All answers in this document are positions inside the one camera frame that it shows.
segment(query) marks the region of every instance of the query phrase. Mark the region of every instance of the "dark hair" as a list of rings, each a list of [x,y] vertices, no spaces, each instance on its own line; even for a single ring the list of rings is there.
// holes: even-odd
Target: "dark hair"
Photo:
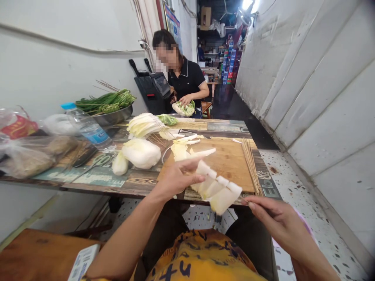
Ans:
[[[173,38],[173,35],[170,34],[170,32],[166,29],[161,29],[159,31],[156,31],[154,33],[154,37],[152,39],[152,46],[155,49],[157,46],[159,46],[161,43],[165,45],[165,48],[168,51],[172,51],[173,47],[176,47],[178,53],[179,53],[179,71],[181,71],[182,65],[184,63],[184,56],[181,54],[180,49]]]

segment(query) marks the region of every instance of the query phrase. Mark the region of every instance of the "wall poster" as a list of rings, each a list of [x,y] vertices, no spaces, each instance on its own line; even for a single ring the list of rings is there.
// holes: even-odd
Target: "wall poster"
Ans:
[[[166,18],[166,21],[167,21],[167,29],[173,35],[173,37],[175,38],[175,41],[178,44],[179,50],[182,54],[180,22],[176,18],[176,16],[173,14],[171,9],[168,7],[168,5],[166,5],[165,2],[164,2],[164,12],[165,12],[165,18]]]

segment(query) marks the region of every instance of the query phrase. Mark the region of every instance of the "plastic bag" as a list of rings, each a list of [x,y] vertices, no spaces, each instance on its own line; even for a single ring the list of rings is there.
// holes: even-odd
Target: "plastic bag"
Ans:
[[[0,108],[0,131],[10,139],[27,137],[38,131],[38,124],[30,120],[27,112],[18,108]]]
[[[0,154],[9,158],[0,163],[0,170],[18,179],[35,176],[56,164],[77,144],[76,138],[69,136],[3,139]]]
[[[41,129],[49,135],[80,135],[79,131],[71,124],[66,114],[48,116],[40,123]]]

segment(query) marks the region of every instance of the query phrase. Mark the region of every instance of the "black pants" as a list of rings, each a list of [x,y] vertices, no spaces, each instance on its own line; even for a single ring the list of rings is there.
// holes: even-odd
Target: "black pants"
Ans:
[[[271,236],[250,208],[238,206],[238,219],[230,226],[227,235],[249,257],[258,273],[269,281],[277,280]],[[144,281],[156,262],[175,239],[189,231],[182,217],[181,205],[176,201],[165,204],[142,256],[139,258],[134,281]]]

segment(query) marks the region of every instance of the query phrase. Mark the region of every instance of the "blue bottle cap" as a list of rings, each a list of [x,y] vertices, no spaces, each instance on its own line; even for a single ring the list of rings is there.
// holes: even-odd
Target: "blue bottle cap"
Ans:
[[[76,108],[77,106],[74,103],[64,103],[61,107],[65,110]]]

